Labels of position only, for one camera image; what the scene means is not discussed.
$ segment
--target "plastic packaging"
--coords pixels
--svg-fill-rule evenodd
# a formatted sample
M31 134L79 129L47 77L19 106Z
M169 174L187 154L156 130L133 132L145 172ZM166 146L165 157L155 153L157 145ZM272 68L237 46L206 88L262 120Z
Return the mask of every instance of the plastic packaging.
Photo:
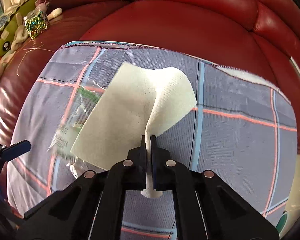
M88 79L76 92L66 121L57 128L48 152L67 160L73 176L78 178L87 170L101 172L102 169L87 163L70 153L72 145L77 138L81 128L89 117L91 111L101 98L105 89L94 81Z

